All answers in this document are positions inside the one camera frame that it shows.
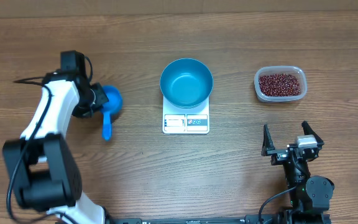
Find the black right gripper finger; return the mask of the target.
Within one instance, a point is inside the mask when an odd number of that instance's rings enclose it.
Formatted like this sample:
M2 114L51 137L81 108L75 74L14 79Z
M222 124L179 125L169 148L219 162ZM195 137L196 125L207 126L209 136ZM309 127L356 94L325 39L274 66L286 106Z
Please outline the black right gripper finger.
M271 151L274 150L274 145L273 145L273 141L270 135L270 131L268 128L268 125L265 124L264 125L264 139L263 139L263 144L262 144L262 150L261 150L261 155L262 156L269 156L271 155Z
M312 130L312 128L310 127L310 125L308 124L307 121L303 121L301 126L303 127L303 132L305 135L313 135L314 136L314 138L316 139L316 142L317 142L317 146L324 145L324 141Z

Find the blue plastic measuring scoop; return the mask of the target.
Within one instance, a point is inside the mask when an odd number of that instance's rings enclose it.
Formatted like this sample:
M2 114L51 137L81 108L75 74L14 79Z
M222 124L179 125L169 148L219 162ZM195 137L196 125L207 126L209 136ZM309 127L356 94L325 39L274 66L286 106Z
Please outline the blue plastic measuring scoop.
M112 116L120 112L123 99L120 91L114 86L105 85L103 90L108 98L108 102L104 103L101 108L101 113L103 114L102 137L105 141L109 141L112 136Z

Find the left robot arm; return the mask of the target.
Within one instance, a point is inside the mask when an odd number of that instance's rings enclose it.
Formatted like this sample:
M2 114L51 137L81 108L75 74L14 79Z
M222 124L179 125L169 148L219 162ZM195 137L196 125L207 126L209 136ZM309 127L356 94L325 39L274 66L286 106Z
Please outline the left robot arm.
M42 97L32 121L19 139L6 141L2 154L9 174L6 208L14 216L11 198L22 209L57 216L63 223L113 223L107 210L93 203L82 189L79 168L66 142L72 116L90 118L108 97L93 74L90 59L75 50L61 52L60 68L41 77Z

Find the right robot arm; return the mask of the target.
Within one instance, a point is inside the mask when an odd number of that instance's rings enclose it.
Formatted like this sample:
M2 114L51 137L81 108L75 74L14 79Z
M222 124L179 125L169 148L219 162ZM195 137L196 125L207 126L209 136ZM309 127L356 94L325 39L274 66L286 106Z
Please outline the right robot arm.
M262 156L269 156L271 165L282 166L288 189L267 199L258 212L259 223L330 223L330 200L335 185L326 178L310 174L308 163L319 157L324 141L302 122L304 135L295 138L285 149L276 149L267 125L264 125ZM265 206L272 200L288 194L290 207L281 208L274 215L263 215Z

